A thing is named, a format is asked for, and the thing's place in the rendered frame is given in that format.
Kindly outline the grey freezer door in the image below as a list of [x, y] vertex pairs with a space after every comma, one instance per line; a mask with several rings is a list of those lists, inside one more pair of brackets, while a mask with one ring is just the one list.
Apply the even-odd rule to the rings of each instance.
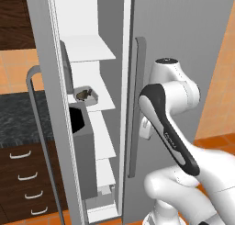
[[54, 0], [27, 0], [72, 225], [85, 225]]

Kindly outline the large grey door bin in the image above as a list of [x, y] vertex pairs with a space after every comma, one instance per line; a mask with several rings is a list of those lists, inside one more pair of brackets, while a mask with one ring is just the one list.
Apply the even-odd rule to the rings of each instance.
[[97, 196], [95, 137], [83, 103], [73, 106], [73, 144], [82, 199]]

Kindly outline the small grey door bin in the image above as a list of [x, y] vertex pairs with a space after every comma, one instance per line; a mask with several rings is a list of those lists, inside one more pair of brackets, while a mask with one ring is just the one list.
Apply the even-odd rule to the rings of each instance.
[[65, 43], [61, 40], [61, 52], [62, 52], [62, 64], [63, 64], [63, 71], [64, 71], [64, 78], [65, 78], [65, 85], [66, 91], [68, 95], [73, 94], [73, 75], [72, 75], [72, 68], [69, 62], [67, 50], [65, 47]]

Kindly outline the grey fridge door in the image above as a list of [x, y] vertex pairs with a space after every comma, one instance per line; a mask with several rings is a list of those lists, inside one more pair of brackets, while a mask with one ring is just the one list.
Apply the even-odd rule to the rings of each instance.
[[[196, 135], [232, 6], [233, 0], [135, 0], [133, 35], [147, 41], [142, 83], [149, 82], [155, 60], [175, 58], [199, 85], [197, 108], [176, 117], [189, 140]], [[144, 191], [145, 176], [173, 164], [157, 134], [148, 140], [139, 138], [137, 143], [136, 174], [125, 180], [125, 225], [142, 221], [153, 207]]]

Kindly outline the grey meat container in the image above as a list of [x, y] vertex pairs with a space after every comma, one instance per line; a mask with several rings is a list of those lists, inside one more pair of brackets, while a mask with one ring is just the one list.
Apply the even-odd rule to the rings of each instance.
[[[76, 95], [80, 92], [82, 92], [85, 89], [92, 89], [92, 93], [91, 95], [89, 95], [85, 100], [78, 100], [76, 98]], [[89, 85], [84, 85], [84, 86], [80, 86], [74, 89], [73, 91], [73, 97], [77, 102], [82, 102], [84, 103], [87, 107], [96, 105], [98, 103], [98, 94], [95, 92], [95, 90], [89, 86]]]

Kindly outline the dark wood wall cupboard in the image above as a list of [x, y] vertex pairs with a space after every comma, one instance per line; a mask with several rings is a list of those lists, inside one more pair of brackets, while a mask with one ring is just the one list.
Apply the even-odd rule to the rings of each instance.
[[35, 48], [27, 0], [0, 0], [0, 51]]

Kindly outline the white freezer rack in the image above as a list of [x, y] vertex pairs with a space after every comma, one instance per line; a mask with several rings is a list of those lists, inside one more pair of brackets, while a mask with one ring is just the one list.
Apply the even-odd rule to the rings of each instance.
[[[91, 81], [85, 82], [84, 84], [81, 84], [80, 86], [84, 86], [84, 85], [91, 86], [95, 90], [95, 92], [98, 94], [98, 103], [96, 105], [87, 107], [87, 110], [89, 112], [96, 112], [96, 111], [109, 110], [109, 109], [115, 108], [112, 98], [110, 94], [108, 93], [105, 84], [101, 80], [91, 80]], [[70, 104], [82, 103], [82, 102], [77, 102], [74, 99], [73, 94], [68, 95], [68, 100]]]
[[113, 60], [114, 53], [99, 35], [63, 37], [70, 62]]
[[112, 141], [110, 139], [106, 123], [101, 111], [89, 112], [95, 137], [95, 158], [103, 160], [116, 156]]
[[96, 166], [96, 181], [97, 186], [109, 186], [116, 183], [110, 161], [108, 159], [97, 160]]

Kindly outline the brown fish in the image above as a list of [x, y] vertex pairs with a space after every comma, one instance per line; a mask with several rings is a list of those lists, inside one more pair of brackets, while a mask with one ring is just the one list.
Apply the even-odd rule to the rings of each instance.
[[76, 98], [78, 100], [85, 100], [89, 95], [91, 95], [92, 89], [85, 89], [82, 92], [78, 93], [76, 95]]

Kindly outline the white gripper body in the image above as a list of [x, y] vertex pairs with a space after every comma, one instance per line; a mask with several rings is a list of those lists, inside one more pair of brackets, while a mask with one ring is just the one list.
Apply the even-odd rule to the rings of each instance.
[[152, 124], [149, 122], [149, 120], [146, 117], [143, 117], [140, 123], [140, 136], [145, 140], [149, 140], [151, 138], [153, 131], [154, 128]]

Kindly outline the dark wood drawer front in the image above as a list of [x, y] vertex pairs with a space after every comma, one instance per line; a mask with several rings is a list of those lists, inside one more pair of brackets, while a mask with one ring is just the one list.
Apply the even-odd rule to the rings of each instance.
[[[27, 158], [11, 160], [9, 154], [20, 155], [31, 151], [31, 155]], [[26, 144], [20, 146], [9, 147], [0, 150], [0, 165], [20, 165], [20, 164], [42, 164], [45, 163], [44, 153], [40, 143]]]
[[[28, 181], [18, 181], [17, 176], [31, 176], [38, 172], [35, 179]], [[48, 169], [45, 165], [6, 165], [0, 167], [0, 184], [1, 186], [29, 186], [29, 185], [47, 185], [50, 183]]]
[[26, 202], [26, 203], [10, 203], [10, 204], [0, 204], [0, 225], [4, 225], [8, 222], [14, 222], [22, 219], [32, 219], [37, 216], [32, 216], [30, 211], [43, 210], [45, 207], [48, 207], [48, 211], [45, 214], [40, 216], [48, 215], [54, 212], [57, 212], [57, 206], [54, 202]]
[[[38, 194], [43, 190], [42, 197], [30, 199], [25, 199], [24, 195], [28, 194], [29, 196]], [[51, 185], [29, 185], [29, 186], [11, 186], [7, 189], [0, 190], [0, 203], [10, 204], [10, 203], [26, 203], [26, 202], [55, 202], [55, 198], [52, 192]]]

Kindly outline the white freezer drawer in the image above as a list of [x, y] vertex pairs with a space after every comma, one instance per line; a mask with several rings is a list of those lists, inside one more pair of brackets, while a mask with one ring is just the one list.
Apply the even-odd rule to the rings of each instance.
[[100, 187], [97, 196], [86, 199], [85, 205], [90, 223], [117, 217], [118, 210], [115, 201], [115, 186]]

